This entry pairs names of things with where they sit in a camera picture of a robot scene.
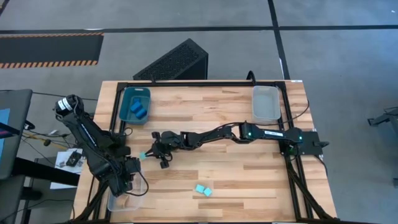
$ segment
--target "wooden tabletop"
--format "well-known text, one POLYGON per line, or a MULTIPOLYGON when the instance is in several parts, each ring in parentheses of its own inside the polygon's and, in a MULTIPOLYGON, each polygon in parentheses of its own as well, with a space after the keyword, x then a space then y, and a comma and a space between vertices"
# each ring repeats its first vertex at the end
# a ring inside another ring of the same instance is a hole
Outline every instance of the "wooden tabletop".
MULTIPOLYGON (((103 82, 95 122, 109 129, 117 81, 103 82)), ((302 82, 286 81, 292 116, 307 106, 302 82)), ((150 87, 149 120, 131 126, 128 137, 132 156, 150 149, 153 131, 205 132, 234 121, 252 121, 252 87, 150 87)), ((286 121, 280 94, 282 116, 286 121)), ((310 110, 294 121, 296 127, 312 130, 310 110)), ((113 212, 111 222, 271 222, 294 221, 292 198, 283 157, 276 141, 255 141, 247 145, 220 140, 194 151, 177 151, 168 169, 159 160, 142 161, 149 192, 141 208, 113 212), (195 192, 196 184, 213 190, 211 197, 195 192)), ((313 156, 302 156, 309 191, 331 216, 336 216, 328 179, 322 164, 313 156)), ((92 175, 85 166, 78 185, 75 210, 86 207, 92 175)), ((93 194, 96 192, 95 181, 93 194)), ((101 209, 104 215, 108 194, 101 209)), ((298 190, 300 210, 306 217, 298 190)))

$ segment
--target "black and orange hazard tape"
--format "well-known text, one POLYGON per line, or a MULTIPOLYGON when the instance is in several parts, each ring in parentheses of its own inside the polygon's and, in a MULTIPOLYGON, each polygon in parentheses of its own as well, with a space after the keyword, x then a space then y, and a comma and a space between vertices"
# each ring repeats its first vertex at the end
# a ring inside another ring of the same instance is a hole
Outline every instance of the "black and orange hazard tape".
POLYGON ((103 33, 0 35, 0 68, 97 65, 103 33))

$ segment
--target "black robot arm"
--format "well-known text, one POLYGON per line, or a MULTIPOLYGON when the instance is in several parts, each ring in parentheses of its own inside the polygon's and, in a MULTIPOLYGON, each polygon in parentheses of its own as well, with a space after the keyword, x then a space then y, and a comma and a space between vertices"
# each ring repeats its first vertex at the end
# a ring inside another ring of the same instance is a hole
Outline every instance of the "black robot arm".
POLYGON ((255 124, 241 122, 222 125, 214 130, 205 133, 193 133, 182 131, 176 134, 172 131, 165 131, 161 135, 153 132, 152 137, 155 142, 151 149, 146 152, 147 157, 161 159, 161 168, 168 168, 172 160, 171 152, 177 149, 195 150, 202 144, 217 141, 220 139, 230 139, 238 144, 249 144, 257 139, 283 141, 291 148, 302 143, 302 131, 299 128, 291 128, 287 131, 277 131, 273 129, 261 129, 255 124), (238 127, 239 136, 232 132, 233 127, 238 127))
POLYGON ((138 158, 129 157, 130 148, 124 146, 123 133, 103 131, 84 111, 76 95, 69 95, 55 104, 56 119, 72 132, 87 157, 90 172, 109 185, 115 197, 132 190, 131 181, 141 170, 138 158))

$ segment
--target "plastic container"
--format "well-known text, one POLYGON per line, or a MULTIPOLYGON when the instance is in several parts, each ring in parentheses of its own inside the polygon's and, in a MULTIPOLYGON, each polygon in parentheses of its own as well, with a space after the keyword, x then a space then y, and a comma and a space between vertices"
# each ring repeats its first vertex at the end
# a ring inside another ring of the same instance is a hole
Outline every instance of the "plastic container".
POLYGON ((150 91, 142 87, 129 87, 124 91, 122 105, 120 107, 119 118, 129 124, 145 124, 148 121, 150 109, 150 91), (147 114, 141 119, 130 110, 134 104, 134 98, 140 98, 142 107, 147 110, 147 114))
POLYGON ((273 123, 280 118, 279 90, 272 86, 255 86, 252 96, 253 122, 273 123))
MULTIPOLYGON (((132 181, 132 190, 130 193, 143 194, 147 189, 147 186, 139 174, 134 176, 132 181)), ((108 195, 108 209, 111 212, 121 211, 134 211, 137 210, 145 199, 145 195, 137 197, 129 194, 122 194, 117 198, 109 191, 108 195)))

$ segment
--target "gray floor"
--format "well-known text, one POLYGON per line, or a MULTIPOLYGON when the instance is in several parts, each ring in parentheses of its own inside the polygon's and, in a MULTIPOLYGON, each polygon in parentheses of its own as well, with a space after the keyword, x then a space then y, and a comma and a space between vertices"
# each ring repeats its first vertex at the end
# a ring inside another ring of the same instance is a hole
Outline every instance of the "gray floor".
MULTIPOLYGON (((282 26, 398 24, 396 1, 274 0, 282 26)), ((213 25, 270 25, 266 0, 48 1, 10 0, 0 17, 4 29, 84 29, 213 25)), ((388 124, 366 119, 398 106, 398 30, 281 32, 292 79, 304 81, 338 216, 344 220, 396 223, 398 140, 388 124)), ((210 79, 281 79, 272 31, 106 34, 95 67, 0 70, 0 89, 96 98, 103 80, 126 80, 186 38, 210 55, 210 79)), ((66 129, 51 119, 57 98, 32 99, 29 120, 39 131, 66 129)), ((85 102, 88 110, 95 103, 85 102)), ((32 142, 46 156, 57 148, 32 142)), ((19 156, 40 157, 25 144, 19 156)), ((34 210, 30 223, 64 221, 70 205, 34 210)))

